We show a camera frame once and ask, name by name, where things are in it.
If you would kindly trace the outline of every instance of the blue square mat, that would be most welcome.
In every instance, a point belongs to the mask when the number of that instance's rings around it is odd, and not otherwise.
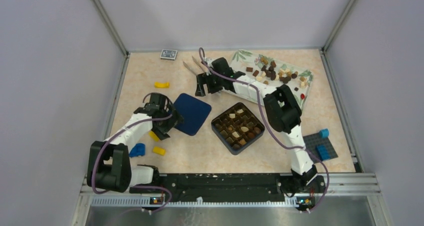
[[[186,93],[180,94],[173,105],[184,118],[184,123],[175,128],[190,136],[199,131],[212,109],[209,104]]]

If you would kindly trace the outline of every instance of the yellow plastic piece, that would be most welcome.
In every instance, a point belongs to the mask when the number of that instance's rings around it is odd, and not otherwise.
[[[156,142],[159,142],[159,141],[161,141],[159,138],[158,138],[158,136],[156,136],[156,134],[154,133],[154,132],[152,132],[152,131],[150,131],[150,132],[148,132],[148,135],[154,140],[154,141],[156,141]]]
[[[153,153],[156,153],[156,154],[158,154],[158,155],[162,155],[162,156],[164,156],[166,152],[167,152],[167,151],[166,151],[165,149],[161,148],[161,147],[156,147],[156,146],[155,146],[155,147],[153,148]]]
[[[155,82],[154,87],[160,89],[168,89],[170,87],[170,82]]]

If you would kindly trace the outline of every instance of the blue toy block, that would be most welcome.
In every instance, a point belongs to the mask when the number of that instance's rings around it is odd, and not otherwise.
[[[327,149],[324,145],[316,146],[316,151],[318,152],[319,157],[321,158],[322,161],[330,159],[329,152],[327,151]]]
[[[328,138],[329,134],[330,134],[330,131],[327,128],[319,131],[319,135],[321,136],[322,139]]]
[[[129,152],[129,157],[144,156],[146,154],[146,146],[144,143],[137,143]]]

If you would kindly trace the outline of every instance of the gray wall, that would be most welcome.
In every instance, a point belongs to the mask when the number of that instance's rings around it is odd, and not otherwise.
[[[349,0],[101,0],[129,51],[324,45]]]
[[[0,225],[69,225],[123,57],[90,0],[0,0]]]
[[[359,0],[329,52],[395,225],[422,225],[424,0]]]

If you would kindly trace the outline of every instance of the marble-patterned tabletop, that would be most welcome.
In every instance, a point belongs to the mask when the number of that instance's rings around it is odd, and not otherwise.
[[[325,165],[330,172],[354,172],[351,153],[319,51],[317,49],[252,51],[312,71],[314,82],[301,116],[302,133],[309,135],[324,128],[329,129],[329,139],[338,158],[325,161]],[[206,56],[215,59],[225,57],[230,62],[234,52],[235,50],[206,51]],[[162,93],[172,101],[182,93],[195,96],[196,77],[183,66],[184,61],[200,72],[192,56],[199,58],[197,51],[179,51],[175,61],[160,59],[160,52],[131,53],[111,133],[114,134],[128,121],[134,110],[143,105],[143,97],[148,93]],[[170,88],[155,88],[155,82],[169,82]],[[232,155],[212,131],[212,119],[237,102],[243,102],[262,121],[257,104],[225,92],[209,94],[199,99],[210,104],[212,110],[195,136],[188,136],[172,129],[168,133],[170,138],[155,142],[146,134],[139,141],[146,145],[146,155],[132,158],[131,165],[154,165],[161,173],[290,172],[288,151],[281,148],[267,131],[239,155]],[[166,149],[166,154],[161,156],[153,153],[154,146]],[[324,171],[319,164],[317,169],[319,172]]]

